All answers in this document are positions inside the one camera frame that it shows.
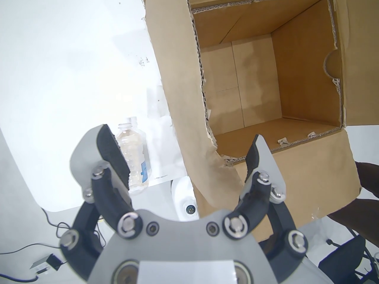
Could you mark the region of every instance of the corrugated cardboard edge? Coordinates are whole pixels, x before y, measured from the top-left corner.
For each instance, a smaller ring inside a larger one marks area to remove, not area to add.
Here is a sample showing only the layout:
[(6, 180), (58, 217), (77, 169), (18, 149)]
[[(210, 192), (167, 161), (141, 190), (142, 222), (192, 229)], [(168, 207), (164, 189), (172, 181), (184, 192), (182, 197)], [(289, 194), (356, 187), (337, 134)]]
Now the corrugated cardboard edge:
[(206, 103), (206, 100), (205, 100), (205, 93), (204, 93), (204, 84), (205, 84), (204, 68), (203, 68), (203, 64), (201, 62), (201, 58), (200, 58), (200, 45), (199, 45), (199, 38), (197, 36), (197, 31), (196, 31), (196, 27), (195, 27), (195, 19), (193, 17), (191, 4), (189, 2), (190, 1), (187, 0), (188, 9), (189, 9), (189, 11), (191, 13), (191, 21), (192, 21), (193, 32), (195, 34), (195, 40), (196, 40), (196, 46), (197, 46), (197, 55), (199, 57), (200, 74), (201, 74), (201, 89), (202, 89), (202, 92), (203, 92), (203, 102), (204, 102), (205, 126), (206, 126), (206, 129), (207, 129), (208, 137), (212, 140), (213, 145), (217, 148), (216, 139), (215, 139), (215, 137), (213, 135), (212, 129), (209, 126), (209, 117), (208, 117), (209, 110), (207, 109), (207, 103)]
[(244, 0), (244, 1), (239, 1), (239, 2), (231, 2), (231, 3), (224, 3), (224, 4), (218, 4), (218, 5), (213, 5), (210, 7), (202, 7), (202, 8), (195, 8), (192, 10), (192, 14), (198, 14), (206, 11), (211, 11), (213, 9), (219, 9), (219, 8), (226, 8), (226, 7), (233, 7), (235, 5), (243, 5), (243, 4), (251, 4), (253, 2), (261, 2), (261, 1), (266, 1), (266, 0)]
[[(242, 5), (242, 4), (251, 4), (253, 2), (254, 3), (259, 3), (261, 1), (266, 1), (266, 0), (245, 0), (245, 1), (240, 1), (240, 2), (232, 2), (232, 3), (226, 3), (226, 4), (219, 4), (219, 5), (214, 5), (214, 6), (209, 6), (209, 7), (202, 7), (202, 8), (197, 8), (197, 9), (191, 9), (191, 6), (190, 6), (190, 4), (188, 2), (188, 7), (190, 8), (191, 13), (194, 15), (194, 14), (198, 14), (198, 13), (201, 13), (201, 12), (211, 11), (213, 9), (232, 7), (232, 6), (235, 6), (235, 5)], [(328, 9), (329, 9), (329, 14), (330, 14), (330, 21), (331, 21), (332, 31), (333, 31), (334, 49), (336, 50), (337, 49), (337, 32), (336, 32), (336, 27), (335, 27), (335, 21), (334, 21), (334, 17), (333, 17), (332, 6), (331, 6), (331, 3), (330, 3), (330, 0), (327, 0), (327, 3), (328, 3)], [(192, 16), (192, 24), (193, 24), (195, 35), (196, 35), (196, 42), (197, 42), (197, 45), (198, 45), (199, 63), (200, 63), (200, 67), (201, 67), (202, 90), (203, 90), (203, 86), (204, 86), (204, 83), (205, 83), (205, 78), (204, 78), (204, 73), (203, 73), (203, 66), (201, 65), (200, 47), (199, 47), (199, 42), (198, 42), (196, 28), (195, 28), (195, 21), (193, 19), (193, 16)], [(338, 93), (338, 95), (340, 97), (339, 98), (339, 100), (340, 100), (340, 118), (339, 118), (340, 126), (336, 127), (335, 129), (326, 131), (324, 133), (316, 134), (316, 135), (312, 136), (311, 138), (307, 137), (307, 138), (304, 138), (302, 140), (298, 140), (298, 141), (295, 141), (295, 142), (292, 142), (292, 143), (288, 143), (288, 144), (279, 146), (279, 147), (277, 147), (275, 149), (272, 149), (271, 153), (275, 153), (275, 152), (283, 150), (283, 149), (285, 149), (287, 147), (296, 146), (298, 144), (310, 141), (313, 138), (321, 138), (321, 137), (323, 137), (325, 135), (328, 135), (328, 134), (334, 133), (336, 131), (339, 131), (339, 130), (341, 130), (344, 127), (345, 117), (343, 115), (344, 111), (343, 111), (343, 100), (342, 100), (343, 97), (342, 97), (342, 90), (341, 90), (341, 80), (338, 79), (338, 78), (332, 77), (328, 73), (328, 71), (326, 70), (326, 61), (327, 61), (329, 55), (330, 55), (330, 53), (326, 56), (326, 58), (324, 60), (323, 68), (324, 68), (324, 72), (325, 72), (326, 76), (329, 77), (332, 80), (333, 84), (336, 86), (337, 93)], [(215, 140), (215, 138), (213, 136), (212, 130), (209, 127), (209, 117), (208, 117), (209, 111), (207, 110), (207, 103), (206, 103), (206, 100), (205, 100), (204, 91), (203, 91), (203, 99), (204, 99), (204, 106), (205, 106), (205, 120), (206, 120), (206, 123), (207, 123), (207, 131), (211, 135), (212, 141), (214, 141), (214, 145), (217, 146), (217, 143), (216, 143), (216, 140)], [(244, 156), (244, 157), (223, 157), (223, 158), (228, 163), (236, 163), (236, 162), (244, 161), (245, 158), (246, 158), (246, 156)]]

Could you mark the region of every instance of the paper scrap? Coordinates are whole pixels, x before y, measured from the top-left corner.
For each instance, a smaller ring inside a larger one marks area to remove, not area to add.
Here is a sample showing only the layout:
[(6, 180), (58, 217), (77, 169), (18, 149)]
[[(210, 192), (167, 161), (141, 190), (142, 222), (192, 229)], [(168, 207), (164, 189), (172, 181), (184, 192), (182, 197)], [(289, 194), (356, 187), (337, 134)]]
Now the paper scrap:
[(287, 138), (281, 138), (278, 140), (279, 145), (288, 144)]

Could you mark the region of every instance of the camera lens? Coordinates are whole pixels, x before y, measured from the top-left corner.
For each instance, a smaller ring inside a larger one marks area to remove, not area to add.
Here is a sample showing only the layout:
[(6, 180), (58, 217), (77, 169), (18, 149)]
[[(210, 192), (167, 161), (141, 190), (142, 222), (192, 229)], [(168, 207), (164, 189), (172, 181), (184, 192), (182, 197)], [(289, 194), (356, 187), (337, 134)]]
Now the camera lens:
[(189, 206), (187, 206), (187, 208), (186, 208), (186, 212), (187, 212), (187, 214), (189, 214), (189, 215), (193, 215), (193, 214), (195, 213), (195, 211), (196, 211), (196, 208), (195, 208), (194, 205), (189, 205)]

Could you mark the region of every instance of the black cable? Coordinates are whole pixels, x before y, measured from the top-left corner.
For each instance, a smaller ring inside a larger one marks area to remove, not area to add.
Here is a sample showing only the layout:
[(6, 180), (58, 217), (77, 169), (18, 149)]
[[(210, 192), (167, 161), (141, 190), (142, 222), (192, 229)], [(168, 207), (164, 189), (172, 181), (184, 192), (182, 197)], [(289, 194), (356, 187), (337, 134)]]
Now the black cable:
[(42, 209), (42, 211), (44, 212), (44, 214), (45, 214), (45, 216), (46, 216), (47, 223), (50, 224), (51, 226), (54, 226), (54, 227), (57, 228), (57, 230), (55, 231), (55, 236), (56, 236), (57, 238), (61, 238), (61, 236), (58, 235), (58, 230), (59, 230), (59, 229), (68, 229), (68, 230), (69, 230), (69, 229), (71, 228), (71, 227), (70, 227), (67, 223), (65, 223), (65, 222), (60, 222), (60, 223), (58, 223), (57, 225), (54, 224), (54, 223), (51, 223), (51, 222), (50, 222), (50, 219), (49, 219), (49, 215), (47, 214), (46, 210), (43, 209), (42, 207), (41, 207), (41, 209)]
[(18, 283), (32, 283), (32, 282), (35, 282), (36, 280), (38, 280), (38, 276), (36, 276), (34, 279), (31, 279), (31, 280), (20, 280), (20, 279), (16, 279), (14, 277), (11, 277), (11, 276), (8, 276), (5, 274), (0, 274), (0, 276), (3, 277), (4, 279), (12, 280), (12, 281), (18, 282)]
[(97, 227), (97, 231), (96, 231), (96, 232), (98, 232), (98, 233), (100, 234), (101, 238), (102, 238), (103, 241), (104, 241), (104, 246), (103, 246), (103, 248), (104, 248), (105, 245), (107, 244), (107, 241), (105, 240), (103, 234), (100, 232), (100, 228), (99, 228), (99, 223), (98, 223), (98, 222), (96, 222), (96, 227)]
[(48, 245), (48, 244), (43, 244), (43, 243), (33, 243), (33, 244), (29, 244), (29, 245), (27, 245), (27, 246), (25, 246), (25, 247), (23, 247), (23, 248), (21, 248), (21, 249), (15, 250), (15, 251), (10, 251), (10, 252), (8, 252), (8, 253), (0, 253), (0, 255), (14, 254), (14, 253), (16, 253), (16, 252), (18, 252), (18, 251), (20, 251), (20, 250), (23, 250), (23, 249), (25, 249), (25, 248), (27, 248), (27, 247), (34, 246), (34, 245), (41, 245), (41, 246), (46, 246), (46, 247), (51, 247), (51, 248), (60, 249), (60, 247), (53, 246), (53, 245)]

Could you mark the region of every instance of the torn cardboard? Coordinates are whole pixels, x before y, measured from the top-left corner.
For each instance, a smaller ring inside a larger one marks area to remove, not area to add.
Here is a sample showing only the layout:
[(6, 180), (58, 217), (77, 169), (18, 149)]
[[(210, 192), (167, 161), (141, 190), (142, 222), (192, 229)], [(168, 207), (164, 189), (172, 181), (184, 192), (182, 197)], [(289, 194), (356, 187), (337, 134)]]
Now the torn cardboard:
[[(352, 21), (350, 13), (338, 0), (193, 1), (146, 0), (146, 22), (184, 163), (200, 192), (196, 198), (204, 198), (200, 215), (207, 214), (207, 205), (237, 205), (245, 163), (232, 167), (220, 155), (243, 161), (257, 133), (274, 152), (286, 183), (299, 188), (287, 192), (297, 224), (311, 221), (314, 209), (326, 215), (351, 202), (360, 184), (343, 129), (347, 97), (341, 84), (357, 75), (345, 72), (342, 51), (351, 50), (352, 41), (344, 39), (340, 47), (338, 28), (343, 16)], [(359, 0), (341, 1), (349, 9)], [(210, 8), (193, 14), (191, 3)], [(365, 15), (375, 18), (377, 12)], [(246, 30), (249, 22), (254, 31)], [(370, 33), (377, 46), (377, 31)], [(370, 66), (363, 68), (374, 75)], [(309, 138), (312, 131), (316, 136)], [(289, 146), (280, 148), (283, 136)], [(263, 229), (262, 235), (271, 232)]]

